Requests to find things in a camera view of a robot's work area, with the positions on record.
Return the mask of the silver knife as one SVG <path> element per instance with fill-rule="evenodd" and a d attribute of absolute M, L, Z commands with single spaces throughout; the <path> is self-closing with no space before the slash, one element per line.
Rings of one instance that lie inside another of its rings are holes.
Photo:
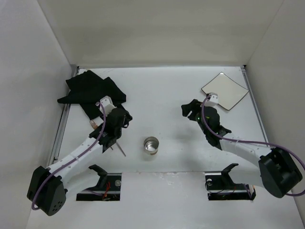
<path fill-rule="evenodd" d="M 122 147 L 119 145 L 118 142 L 116 142 L 117 147 L 119 148 L 119 150 L 122 152 L 122 154 L 124 155 L 124 157 L 126 157 L 126 154 L 124 152 L 124 150 L 122 149 Z"/>

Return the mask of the white square plate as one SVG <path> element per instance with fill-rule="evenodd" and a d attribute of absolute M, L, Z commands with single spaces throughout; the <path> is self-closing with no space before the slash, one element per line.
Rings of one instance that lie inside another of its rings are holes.
<path fill-rule="evenodd" d="M 201 90 L 205 94 L 217 94 L 218 104 L 227 111 L 235 107 L 249 92 L 223 72 L 220 72 Z"/>

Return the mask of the metal cup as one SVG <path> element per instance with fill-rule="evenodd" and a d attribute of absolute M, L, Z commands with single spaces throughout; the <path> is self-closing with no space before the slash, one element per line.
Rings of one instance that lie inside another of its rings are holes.
<path fill-rule="evenodd" d="M 144 140 L 143 147 L 144 147 L 144 151 L 148 155 L 150 156 L 156 155 L 159 148 L 159 140 L 154 136 L 150 136 Z"/>

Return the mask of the black cloth placemat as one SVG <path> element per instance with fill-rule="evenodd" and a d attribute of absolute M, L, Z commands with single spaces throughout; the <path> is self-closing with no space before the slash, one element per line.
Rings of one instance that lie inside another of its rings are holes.
<path fill-rule="evenodd" d="M 100 116 L 101 112 L 96 106 L 96 102 L 103 97 L 109 96 L 116 107 L 121 107 L 126 102 L 126 94 L 110 77 L 102 79 L 91 70 L 66 80 L 66 84 L 70 92 L 57 102 L 79 104 L 90 120 Z"/>

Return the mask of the copper fork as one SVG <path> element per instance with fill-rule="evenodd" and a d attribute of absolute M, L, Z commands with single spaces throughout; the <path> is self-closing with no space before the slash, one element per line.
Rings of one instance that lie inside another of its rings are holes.
<path fill-rule="evenodd" d="M 96 125 L 96 123 L 93 120 L 90 120 L 90 125 L 92 126 L 92 128 L 94 130 L 98 128 L 98 126 Z"/>

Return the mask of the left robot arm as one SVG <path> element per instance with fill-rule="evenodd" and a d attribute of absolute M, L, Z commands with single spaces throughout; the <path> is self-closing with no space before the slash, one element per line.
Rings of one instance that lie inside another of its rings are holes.
<path fill-rule="evenodd" d="M 47 168 L 36 168 L 27 193 L 32 210 L 42 210 L 53 216 L 68 198 L 83 190 L 103 186 L 107 172 L 94 160 L 116 143 L 131 120 L 132 116 L 124 108 L 113 108 L 104 122 L 74 151 Z"/>

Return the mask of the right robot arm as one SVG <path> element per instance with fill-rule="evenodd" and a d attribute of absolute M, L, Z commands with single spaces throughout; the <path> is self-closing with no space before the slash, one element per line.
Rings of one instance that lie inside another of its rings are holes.
<path fill-rule="evenodd" d="M 294 162 L 294 153 L 276 144 L 237 138 L 231 130 L 220 124 L 220 116 L 210 98 L 203 102 L 194 99 L 183 104 L 181 109 L 184 117 L 199 125 L 212 147 L 232 153 L 254 166 L 241 168 L 238 163 L 231 163 L 219 171 L 218 182 L 212 187 L 213 190 L 254 185 L 263 187 L 276 198 L 282 198 L 302 181 L 303 176 Z"/>

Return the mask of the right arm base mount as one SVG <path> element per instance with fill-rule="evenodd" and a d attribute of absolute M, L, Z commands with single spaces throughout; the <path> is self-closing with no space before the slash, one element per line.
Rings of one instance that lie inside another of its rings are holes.
<path fill-rule="evenodd" d="M 209 201 L 255 199 L 256 190 L 253 186 L 232 181 L 230 173 L 238 165 L 232 163 L 222 171 L 205 172 L 205 189 Z"/>

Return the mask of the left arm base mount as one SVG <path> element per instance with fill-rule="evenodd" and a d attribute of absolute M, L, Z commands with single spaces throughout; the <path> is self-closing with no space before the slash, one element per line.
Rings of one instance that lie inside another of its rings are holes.
<path fill-rule="evenodd" d="M 120 201 L 122 173 L 108 173 L 97 165 L 89 169 L 98 174 L 99 180 L 95 186 L 78 193 L 76 201 Z"/>

